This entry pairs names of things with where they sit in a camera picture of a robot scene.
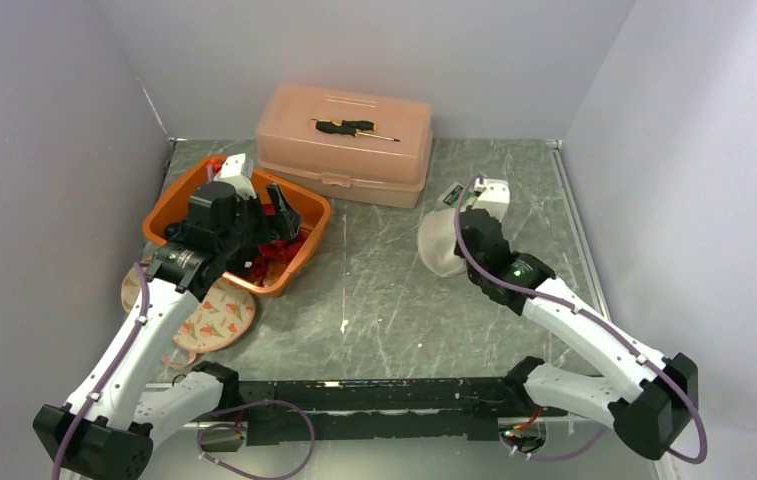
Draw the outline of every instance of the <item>screwdriver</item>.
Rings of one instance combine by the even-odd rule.
[[[358,128],[353,127],[351,123],[348,125],[345,124],[345,122],[366,122],[365,120],[343,120],[342,122],[332,122],[330,120],[317,120],[317,119],[311,119],[316,121],[316,129],[319,130],[322,133],[337,133],[340,135],[351,135],[352,137],[357,137],[358,135],[363,135],[364,137],[373,137],[373,138],[380,138],[382,140],[390,140],[391,142],[400,142],[398,138],[393,137],[385,137],[383,135],[375,135],[374,133],[363,133]]]
[[[338,123],[334,122],[332,120],[319,120],[318,118],[311,118],[314,122],[331,122],[331,123]],[[370,122],[369,120],[342,120],[338,124],[342,124],[344,127],[354,127],[361,132],[374,132],[375,131],[375,122]]]

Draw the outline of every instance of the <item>black screwdriver handle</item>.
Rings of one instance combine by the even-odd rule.
[[[327,120],[317,120],[316,129],[322,133],[338,133],[340,135],[357,136],[357,129],[348,125],[337,124]]]
[[[354,127],[361,132],[374,132],[375,123],[369,120],[343,120],[343,125],[346,127]]]

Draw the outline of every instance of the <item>screwdriver shaft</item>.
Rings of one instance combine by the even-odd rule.
[[[393,137],[385,137],[383,135],[375,135],[374,133],[363,133],[363,132],[357,132],[358,135],[363,135],[364,137],[374,137],[374,138],[380,138],[382,140],[390,140],[392,142],[401,142],[398,138]]]

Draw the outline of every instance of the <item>plastic storage container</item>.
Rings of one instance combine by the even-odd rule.
[[[320,120],[368,120],[375,133],[327,134]],[[258,164],[328,197],[413,208],[431,155],[431,107],[424,103],[279,85],[255,132]]]
[[[190,196],[196,187],[207,181],[207,163],[214,161],[221,164],[225,158],[225,155],[210,155],[204,158],[163,193],[143,223],[143,232],[149,241],[161,246],[166,244],[166,227],[180,222],[187,216]],[[272,281],[268,286],[254,285],[229,272],[225,272],[222,277],[257,295],[278,297],[284,292],[293,275],[304,266],[319,246],[319,240],[331,218],[331,205],[321,196],[261,170],[254,170],[251,183],[264,204],[270,203],[266,185],[277,183],[290,205],[301,214],[301,230],[307,234],[307,239],[277,279],[267,277]]]

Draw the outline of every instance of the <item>container lid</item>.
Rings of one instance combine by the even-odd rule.
[[[327,134],[319,120],[367,120],[377,135]],[[311,178],[380,188],[381,184],[419,185],[428,169],[431,107],[425,103],[301,85],[278,86],[257,127],[259,163],[265,168]],[[265,148],[276,140],[286,149]]]

